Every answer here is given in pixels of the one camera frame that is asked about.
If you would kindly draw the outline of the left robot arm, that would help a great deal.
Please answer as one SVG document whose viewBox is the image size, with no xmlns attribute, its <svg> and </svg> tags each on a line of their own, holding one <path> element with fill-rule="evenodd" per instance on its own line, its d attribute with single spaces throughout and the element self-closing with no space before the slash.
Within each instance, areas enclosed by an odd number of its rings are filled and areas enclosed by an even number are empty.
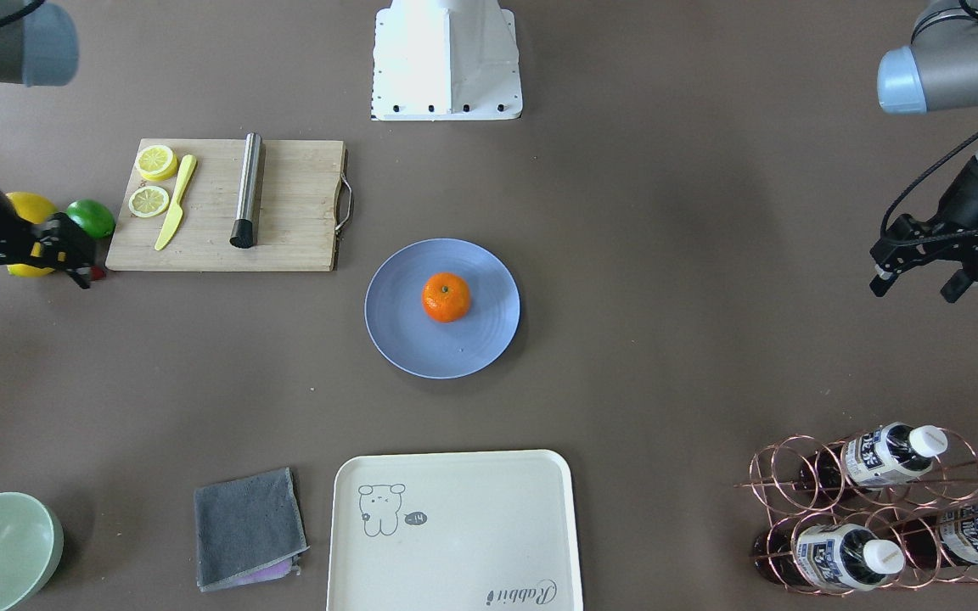
<svg viewBox="0 0 978 611">
<path fill-rule="evenodd" d="M 907 46 L 886 52 L 877 74 L 880 107 L 889 115 L 924 115 L 978 107 L 978 1 L 930 1 Z M 874 260 L 874 295 L 888 294 L 912 268 L 954 261 L 944 283 L 946 301 L 958 301 L 978 283 L 978 131 L 965 140 L 977 150 L 939 198 L 927 220 L 886 210 Z"/>
</svg>

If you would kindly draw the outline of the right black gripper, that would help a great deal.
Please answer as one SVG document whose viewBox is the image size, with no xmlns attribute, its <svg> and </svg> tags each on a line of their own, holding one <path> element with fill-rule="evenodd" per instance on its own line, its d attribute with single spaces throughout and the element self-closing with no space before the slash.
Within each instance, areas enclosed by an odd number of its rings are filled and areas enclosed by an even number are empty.
<svg viewBox="0 0 978 611">
<path fill-rule="evenodd" d="M 90 289 L 97 243 L 65 213 L 31 224 L 14 212 L 0 191 L 0 266 L 27 264 L 65 272 L 81 289 Z"/>
</svg>

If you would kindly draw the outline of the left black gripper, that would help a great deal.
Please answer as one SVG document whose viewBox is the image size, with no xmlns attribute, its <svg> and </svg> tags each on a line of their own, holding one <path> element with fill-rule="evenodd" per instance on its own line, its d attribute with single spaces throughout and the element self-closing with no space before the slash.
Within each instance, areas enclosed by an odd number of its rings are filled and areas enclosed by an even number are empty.
<svg viewBox="0 0 978 611">
<path fill-rule="evenodd" d="M 961 267 L 942 286 L 947 303 L 955 303 L 978 283 L 978 161 L 971 159 L 939 198 L 938 210 L 926 221 L 901 214 L 870 248 L 874 278 L 869 284 L 884 297 L 897 275 L 935 261 Z"/>
</svg>

